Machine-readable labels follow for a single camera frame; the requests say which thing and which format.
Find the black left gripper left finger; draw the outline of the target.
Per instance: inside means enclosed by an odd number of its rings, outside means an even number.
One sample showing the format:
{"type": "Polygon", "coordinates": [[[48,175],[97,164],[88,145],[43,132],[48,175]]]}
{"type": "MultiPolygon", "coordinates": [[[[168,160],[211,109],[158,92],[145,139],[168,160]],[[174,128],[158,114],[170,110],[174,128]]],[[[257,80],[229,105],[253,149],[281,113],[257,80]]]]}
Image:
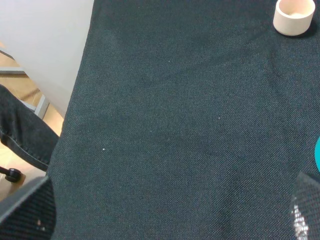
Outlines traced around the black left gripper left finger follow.
{"type": "Polygon", "coordinates": [[[50,240],[56,226],[52,181],[37,177],[0,202],[2,240],[50,240]]]}

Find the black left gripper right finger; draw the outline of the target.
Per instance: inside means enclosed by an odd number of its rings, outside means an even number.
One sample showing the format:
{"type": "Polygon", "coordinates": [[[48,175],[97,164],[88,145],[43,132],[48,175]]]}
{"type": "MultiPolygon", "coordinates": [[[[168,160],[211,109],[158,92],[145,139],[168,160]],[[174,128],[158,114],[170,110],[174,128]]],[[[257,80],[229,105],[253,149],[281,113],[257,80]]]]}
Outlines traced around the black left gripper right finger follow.
{"type": "Polygon", "coordinates": [[[301,172],[290,202],[290,222],[296,240],[320,238],[320,178],[301,172]]]}

